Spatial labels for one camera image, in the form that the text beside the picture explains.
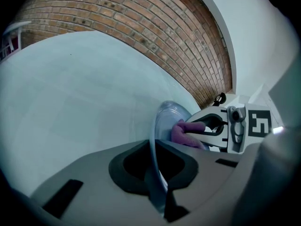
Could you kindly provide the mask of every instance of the light blue floor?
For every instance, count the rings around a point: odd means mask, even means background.
[[[158,106],[199,106],[147,57],[101,32],[56,36],[0,64],[1,162],[30,195],[77,158],[148,139]]]

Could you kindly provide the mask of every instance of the purple cloth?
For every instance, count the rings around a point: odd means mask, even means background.
[[[199,133],[205,131],[206,125],[203,122],[185,122],[179,120],[171,130],[171,141],[187,145],[195,148],[205,149],[204,145],[194,137],[187,135],[186,133]]]

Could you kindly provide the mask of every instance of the black slot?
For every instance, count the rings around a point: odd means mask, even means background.
[[[226,148],[220,148],[220,152],[221,152],[221,153],[226,153],[226,152],[227,152],[227,149],[226,149]]]
[[[235,168],[238,164],[236,161],[229,161],[226,159],[217,159],[215,162],[232,168]]]
[[[167,192],[164,218],[171,223],[189,214],[189,211],[182,206],[178,206],[174,200],[174,195],[171,190]]]
[[[70,179],[61,189],[43,206],[43,209],[56,218],[60,218],[71,203],[83,182]]]

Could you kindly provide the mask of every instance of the brick wall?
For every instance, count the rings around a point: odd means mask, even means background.
[[[99,30],[153,60],[201,108],[232,88],[229,56],[201,0],[27,0],[15,21],[31,20],[23,43]]]

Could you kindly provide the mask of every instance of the black hole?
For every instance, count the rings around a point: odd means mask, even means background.
[[[183,170],[185,166],[184,160],[169,150],[156,145],[156,154],[159,170],[166,181]],[[124,169],[141,181],[144,180],[146,169],[150,164],[151,154],[148,146],[139,148],[137,151],[127,156],[123,161]]]
[[[220,152],[221,152],[221,153],[226,153],[226,152],[227,152],[227,149],[226,149],[226,148],[220,148]]]
[[[237,121],[239,119],[239,114],[237,111],[233,112],[232,114],[233,120]]]

